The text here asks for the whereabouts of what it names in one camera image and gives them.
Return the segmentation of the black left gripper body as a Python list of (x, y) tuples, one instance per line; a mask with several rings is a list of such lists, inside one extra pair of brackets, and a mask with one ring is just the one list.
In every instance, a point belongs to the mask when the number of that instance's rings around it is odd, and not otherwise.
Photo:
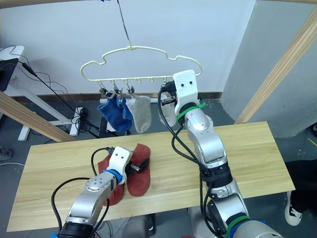
[(130, 175), (132, 175), (133, 172), (139, 173), (140, 168), (138, 166), (132, 164), (132, 162), (130, 161), (125, 167), (125, 173), (127, 176), (130, 176)]

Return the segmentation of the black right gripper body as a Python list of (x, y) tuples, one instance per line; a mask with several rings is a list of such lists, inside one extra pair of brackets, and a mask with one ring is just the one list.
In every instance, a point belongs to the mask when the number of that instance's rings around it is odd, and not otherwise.
[(174, 98), (174, 105), (177, 104), (177, 96), (176, 96), (176, 86), (175, 86), (175, 82), (174, 81), (169, 81), (167, 83), (173, 83), (173, 92), (167, 92), (170, 94), (170, 97)]

